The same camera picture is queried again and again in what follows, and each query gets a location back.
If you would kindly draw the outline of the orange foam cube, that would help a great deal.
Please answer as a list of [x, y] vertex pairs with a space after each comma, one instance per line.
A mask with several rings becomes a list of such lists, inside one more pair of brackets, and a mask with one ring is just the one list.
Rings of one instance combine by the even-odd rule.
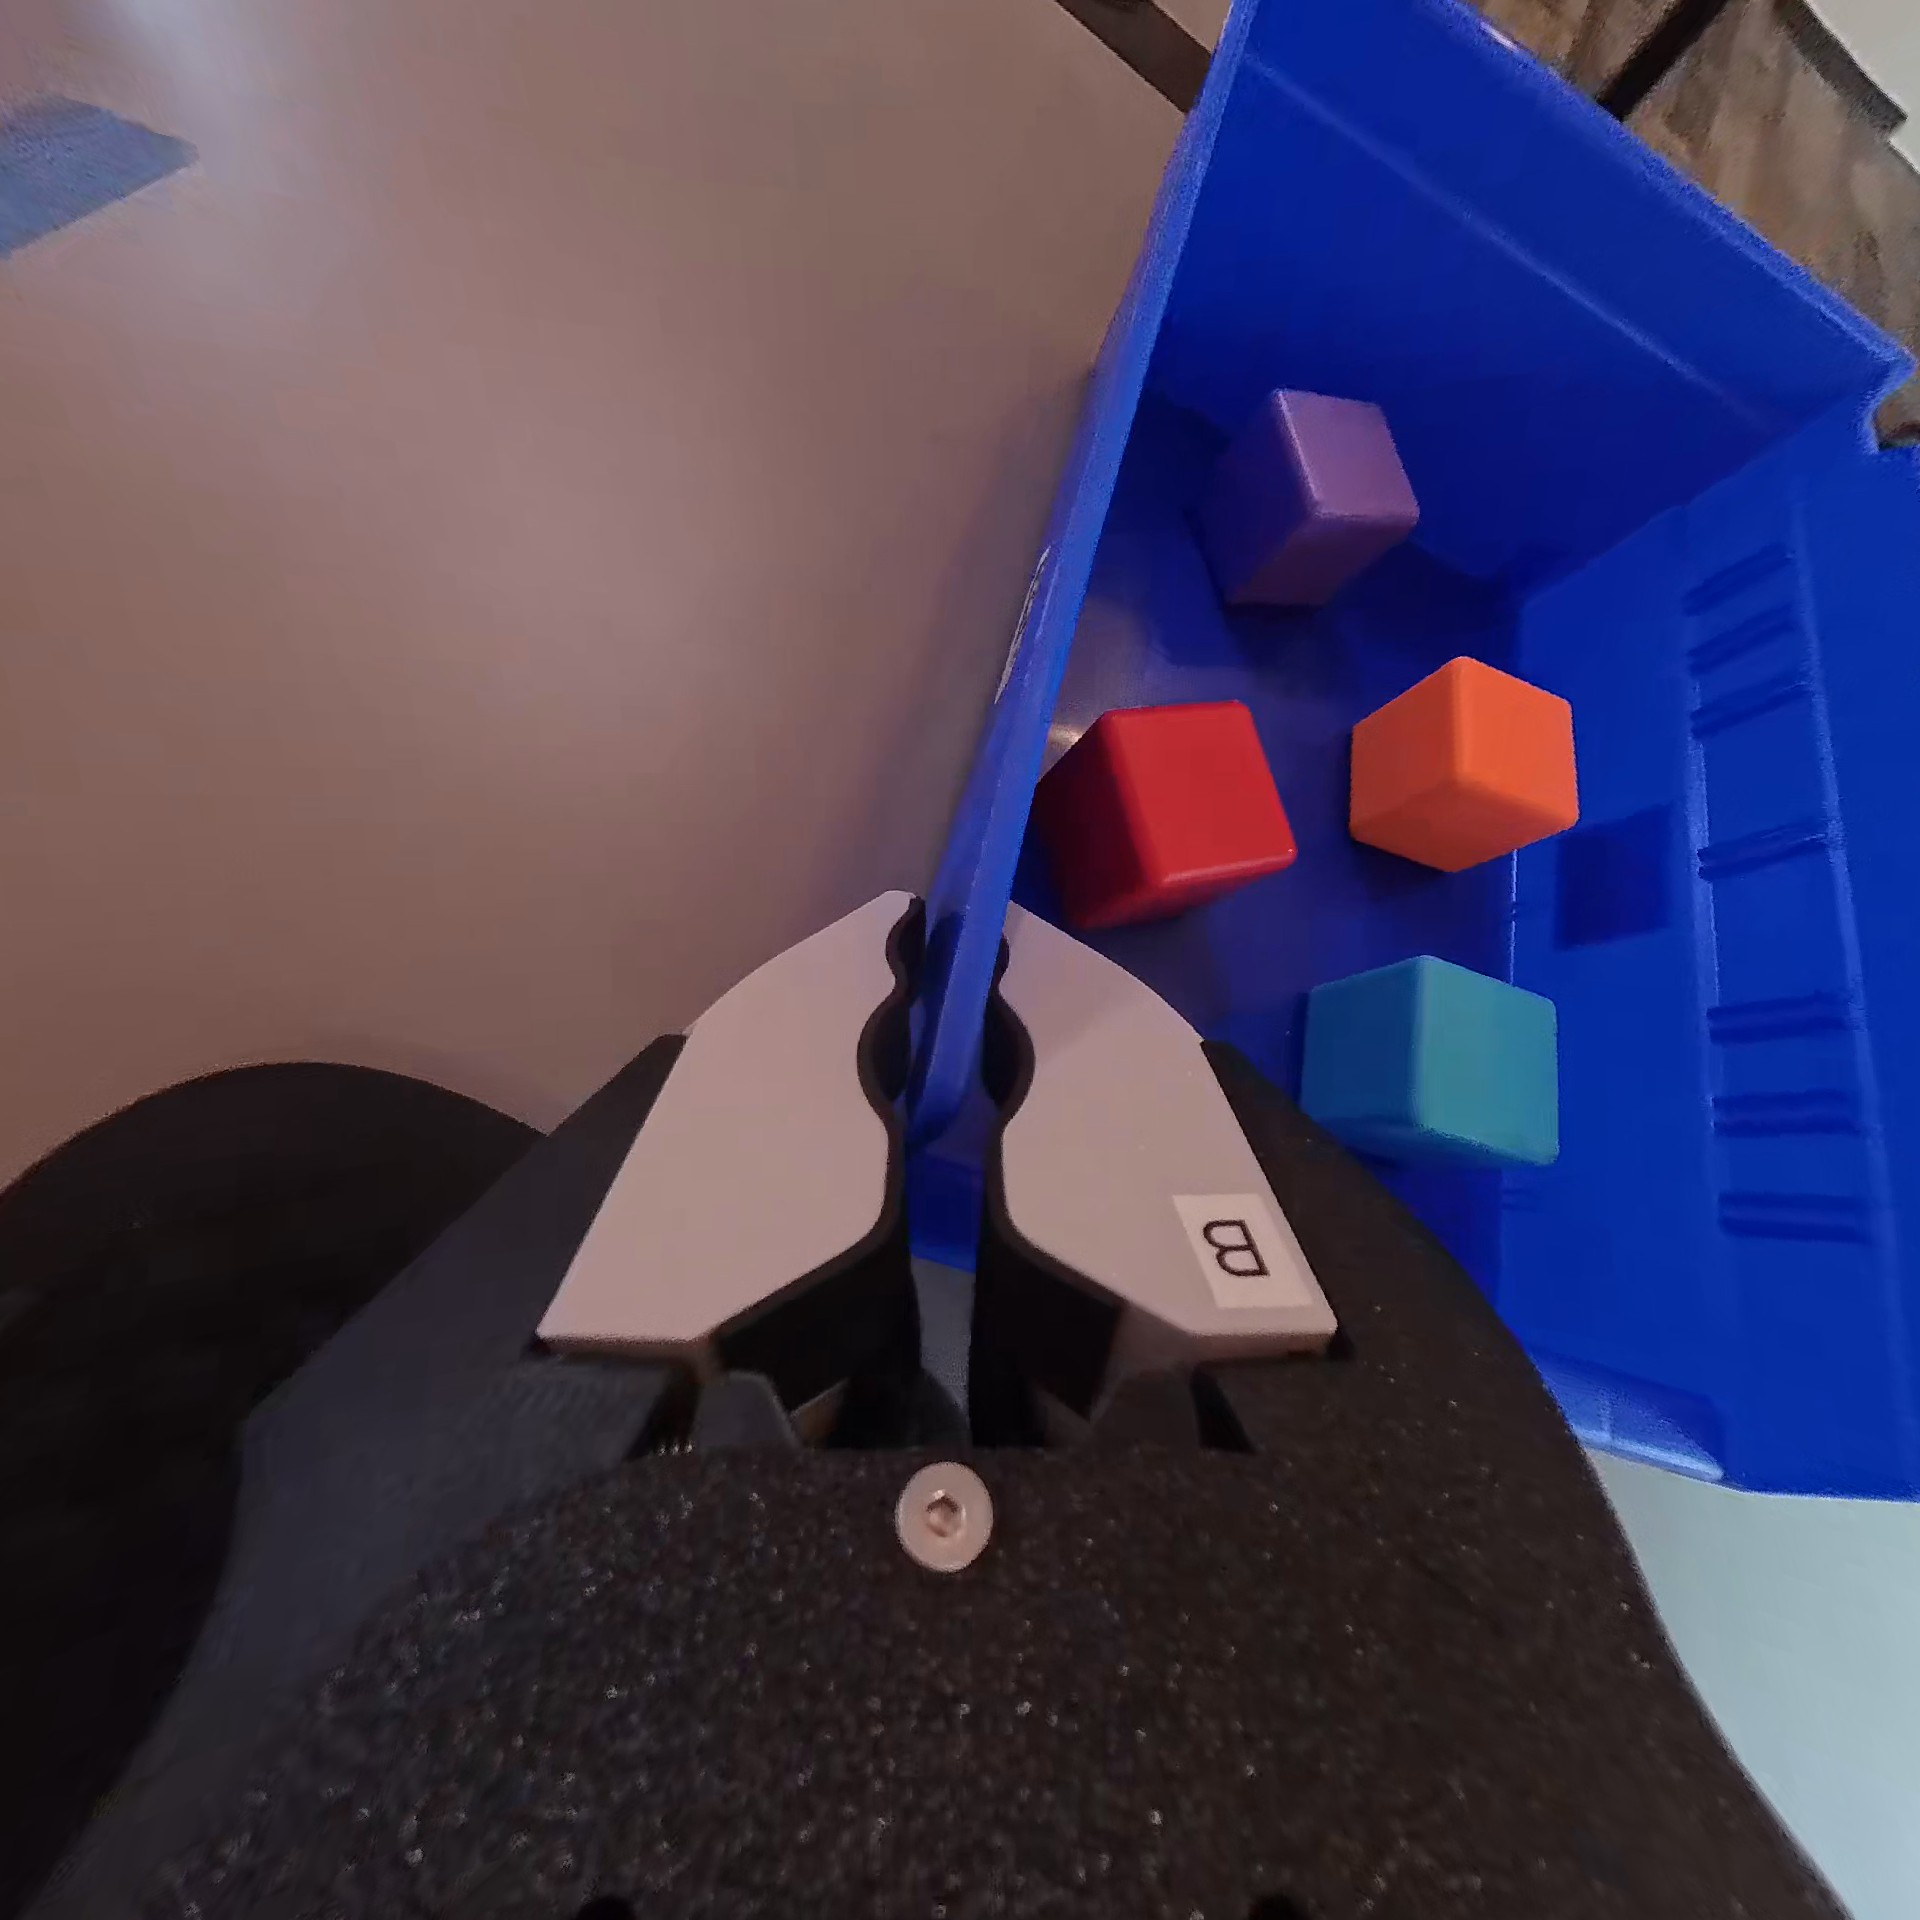
[[1571, 704], [1457, 655], [1350, 734], [1350, 838], [1457, 874], [1579, 815]]

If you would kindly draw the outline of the blue plastic bin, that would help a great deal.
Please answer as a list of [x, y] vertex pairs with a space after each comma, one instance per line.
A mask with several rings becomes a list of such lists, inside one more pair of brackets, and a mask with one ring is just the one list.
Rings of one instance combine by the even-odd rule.
[[[1590, 1448], [1915, 1499], [1915, 451], [1906, 354], [1462, 4], [1235, 4], [1090, 375], [927, 900], [912, 1247], [970, 1268], [1035, 785], [1239, 702], [1295, 862], [1080, 938], [1300, 1103], [1312, 988], [1546, 996], [1557, 1155], [1393, 1161]], [[1384, 411], [1409, 535], [1227, 606], [1195, 528], [1272, 390]], [[1579, 815], [1444, 874], [1348, 829], [1353, 726], [1455, 658], [1567, 699]]]

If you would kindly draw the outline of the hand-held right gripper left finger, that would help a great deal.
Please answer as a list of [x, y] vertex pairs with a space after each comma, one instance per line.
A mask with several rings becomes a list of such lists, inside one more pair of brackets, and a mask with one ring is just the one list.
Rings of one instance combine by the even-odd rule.
[[538, 1319], [547, 1350], [727, 1367], [725, 1336], [881, 1224], [890, 1101], [860, 1044], [915, 908], [873, 896], [691, 1021]]

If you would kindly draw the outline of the teal foam cube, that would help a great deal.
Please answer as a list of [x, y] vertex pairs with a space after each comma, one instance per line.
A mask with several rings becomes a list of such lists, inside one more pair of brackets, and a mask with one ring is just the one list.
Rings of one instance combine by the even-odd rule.
[[1544, 1167], [1561, 1145], [1557, 1039], [1549, 998], [1412, 955], [1307, 991], [1300, 1105], [1375, 1157]]

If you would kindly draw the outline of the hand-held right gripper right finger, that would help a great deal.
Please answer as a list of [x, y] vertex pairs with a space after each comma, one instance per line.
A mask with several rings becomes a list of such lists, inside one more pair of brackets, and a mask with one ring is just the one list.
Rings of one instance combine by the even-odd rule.
[[1003, 945], [970, 1411], [1099, 1411], [1136, 1376], [1324, 1353], [1332, 1304], [1197, 1029], [1027, 908]]

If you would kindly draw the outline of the red foam cube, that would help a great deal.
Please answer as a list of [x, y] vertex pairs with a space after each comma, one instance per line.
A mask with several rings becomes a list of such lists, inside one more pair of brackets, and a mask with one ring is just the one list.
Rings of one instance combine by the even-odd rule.
[[1103, 711], [1039, 777], [1029, 821], [1075, 934], [1179, 915], [1298, 857], [1239, 699]]

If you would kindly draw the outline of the purple foam cube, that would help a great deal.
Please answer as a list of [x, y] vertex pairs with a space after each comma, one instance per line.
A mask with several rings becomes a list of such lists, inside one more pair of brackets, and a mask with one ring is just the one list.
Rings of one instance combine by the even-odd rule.
[[1290, 388], [1257, 402], [1195, 504], [1212, 583], [1230, 608], [1319, 608], [1417, 521], [1384, 410]]

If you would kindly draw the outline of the blue tape strip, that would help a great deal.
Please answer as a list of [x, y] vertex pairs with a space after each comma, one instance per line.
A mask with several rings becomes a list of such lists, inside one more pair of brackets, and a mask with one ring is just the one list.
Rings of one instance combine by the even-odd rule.
[[39, 98], [4, 110], [2, 260], [194, 163], [195, 147], [108, 107]]

